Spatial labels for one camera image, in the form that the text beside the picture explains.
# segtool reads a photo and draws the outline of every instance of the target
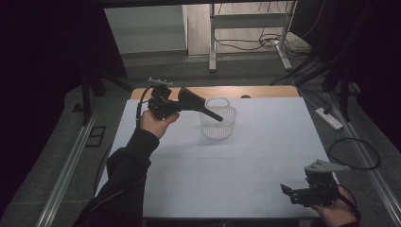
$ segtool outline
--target white wall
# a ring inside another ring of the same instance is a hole
[[[105,9],[120,54],[186,50],[186,6]]]

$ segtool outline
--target black sleeve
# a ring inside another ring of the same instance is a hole
[[[109,180],[83,208],[74,226],[141,226],[149,157],[158,146],[155,135],[136,129],[127,146],[110,156]]]

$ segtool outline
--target gray floor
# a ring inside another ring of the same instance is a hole
[[[291,58],[296,66],[303,58]],[[133,87],[148,86],[149,77],[173,81],[175,86],[216,86],[216,85],[268,85],[273,79],[286,74],[276,54],[219,56],[218,71],[209,73],[207,57],[187,58],[183,56],[124,56],[129,78],[125,81]],[[320,92],[323,78],[317,78],[305,85]],[[71,226],[80,209],[93,197],[98,167],[102,157],[113,142],[125,102],[131,94],[109,81],[104,81],[107,94],[97,97],[100,103],[94,126],[106,126],[105,137],[99,148],[85,148],[82,151],[71,182],[62,198],[61,206],[52,226]],[[316,105],[325,105],[314,96],[308,96]],[[35,226],[44,209],[47,198],[59,177],[61,168],[81,130],[82,113],[72,113],[76,103],[81,103],[80,88],[71,91],[65,98],[65,109],[59,124],[49,138],[41,157],[32,168],[23,185],[9,205],[0,226]],[[311,117],[325,148],[344,136],[344,131],[333,131],[307,104]],[[377,148],[382,156],[379,171],[384,175],[397,198],[401,198],[401,155],[387,137],[366,116],[354,97],[350,98],[349,114],[360,137]],[[335,152],[349,162],[357,162],[350,144],[339,145]],[[394,226],[379,195],[372,187],[365,171],[337,174],[340,183],[351,189],[362,213],[361,226]]]

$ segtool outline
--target aluminum rail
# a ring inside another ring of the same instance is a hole
[[[74,170],[77,166],[80,154],[82,153],[83,148],[85,147],[85,143],[88,139],[88,136],[91,132],[91,128],[94,125],[94,122],[97,117],[97,110],[101,104],[101,97],[98,97],[94,103],[94,112],[91,118],[88,121],[86,126],[82,126],[82,129],[79,132],[79,136],[71,149],[70,155],[64,163],[64,166],[61,170],[59,178],[57,179],[52,192],[50,193],[49,198],[47,199],[46,205],[39,217],[38,222],[36,223],[36,227],[50,227],[53,223],[54,217],[59,210],[61,200],[65,194],[68,184],[70,183],[71,177],[74,173]]]
[[[341,112],[339,110],[339,103],[336,100],[334,94],[325,94],[329,99],[333,106],[333,111],[337,119],[341,122],[345,129],[345,133],[347,136],[358,138],[357,132],[353,127],[351,122],[346,122],[342,117]],[[361,163],[365,166],[373,166],[375,164],[371,155],[368,152],[368,149],[365,145],[354,142],[355,153]],[[386,206],[390,216],[392,217],[392,221],[395,226],[401,227],[401,206],[397,197],[394,195],[390,185],[387,183],[386,179],[384,179],[383,175],[378,169],[373,169],[367,171],[367,175],[369,176],[372,185],[377,191],[380,199],[382,199],[383,204]]]

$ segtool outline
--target white power strip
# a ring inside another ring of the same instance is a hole
[[[318,116],[321,117],[325,122],[327,122],[327,124],[329,124],[334,130],[337,131],[342,128],[342,124],[330,113],[325,114],[323,108],[317,109],[315,113],[318,114]]]

